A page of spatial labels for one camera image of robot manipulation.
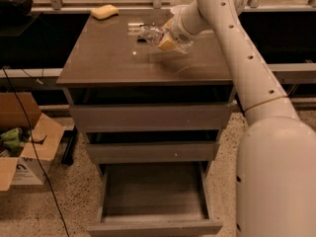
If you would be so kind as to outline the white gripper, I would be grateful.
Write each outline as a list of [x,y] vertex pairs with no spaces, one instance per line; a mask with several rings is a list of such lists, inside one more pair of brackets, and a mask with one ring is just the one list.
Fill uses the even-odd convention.
[[170,32],[163,36],[158,44],[158,48],[161,50],[172,50],[175,48],[174,40],[187,43],[191,41],[194,36],[186,28],[186,23],[188,22],[188,17],[184,12],[179,12],[175,14],[172,19],[165,23],[162,27],[164,33]]

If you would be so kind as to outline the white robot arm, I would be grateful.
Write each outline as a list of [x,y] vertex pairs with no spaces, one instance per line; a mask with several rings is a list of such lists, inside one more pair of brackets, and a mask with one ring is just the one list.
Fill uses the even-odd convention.
[[236,237],[316,237],[316,132],[240,24],[244,0],[195,0],[169,22],[185,42],[213,29],[248,128],[236,165]]

